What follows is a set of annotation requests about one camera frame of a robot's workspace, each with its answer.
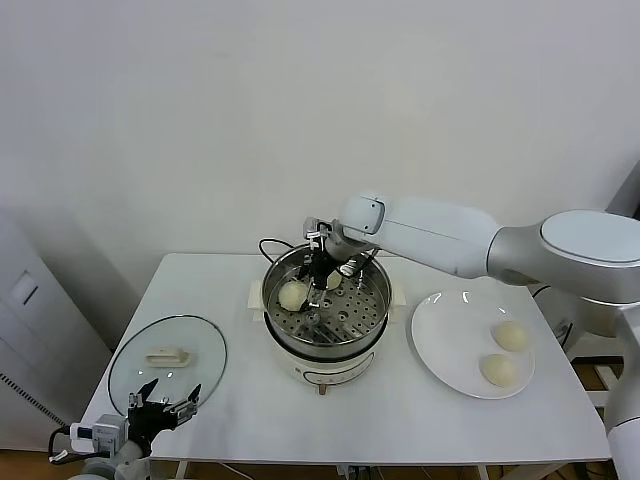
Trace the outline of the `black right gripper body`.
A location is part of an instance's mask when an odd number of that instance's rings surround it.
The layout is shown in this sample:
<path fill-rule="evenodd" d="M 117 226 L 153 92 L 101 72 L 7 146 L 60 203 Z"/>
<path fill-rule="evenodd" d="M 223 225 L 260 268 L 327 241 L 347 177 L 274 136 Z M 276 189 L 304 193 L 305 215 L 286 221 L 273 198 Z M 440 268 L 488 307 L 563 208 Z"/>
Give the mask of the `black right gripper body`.
<path fill-rule="evenodd" d="M 327 253 L 323 244 L 312 242 L 310 245 L 311 263 L 309 276 L 312 284 L 326 284 L 334 270 L 334 259 Z"/>

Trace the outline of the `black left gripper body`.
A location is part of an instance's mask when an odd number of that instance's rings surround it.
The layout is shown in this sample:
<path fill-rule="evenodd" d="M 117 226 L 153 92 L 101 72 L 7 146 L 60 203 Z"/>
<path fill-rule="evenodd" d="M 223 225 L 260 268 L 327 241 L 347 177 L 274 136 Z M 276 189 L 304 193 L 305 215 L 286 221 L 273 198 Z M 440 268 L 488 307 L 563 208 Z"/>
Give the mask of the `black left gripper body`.
<path fill-rule="evenodd" d="M 182 407 L 183 401 L 175 404 L 133 401 L 128 408 L 128 439 L 142 451 L 151 451 L 155 437 L 162 431 L 174 431 L 178 427 L 176 408 Z"/>

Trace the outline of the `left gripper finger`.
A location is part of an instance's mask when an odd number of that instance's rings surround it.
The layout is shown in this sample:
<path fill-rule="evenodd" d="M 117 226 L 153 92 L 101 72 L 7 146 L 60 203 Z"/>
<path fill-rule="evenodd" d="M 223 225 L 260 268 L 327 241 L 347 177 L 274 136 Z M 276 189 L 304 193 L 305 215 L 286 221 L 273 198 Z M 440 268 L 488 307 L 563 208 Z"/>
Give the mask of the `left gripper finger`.
<path fill-rule="evenodd" d="M 166 405 L 163 412 L 172 415 L 175 419 L 191 419 L 198 411 L 201 387 L 202 385 L 198 384 L 186 398 L 174 404 Z"/>
<path fill-rule="evenodd" d="M 128 407 L 129 408 L 141 408 L 143 407 L 150 394 L 155 389 L 159 379 L 155 378 L 154 380 L 145 383 L 142 385 L 137 392 L 131 392 L 128 396 Z"/>

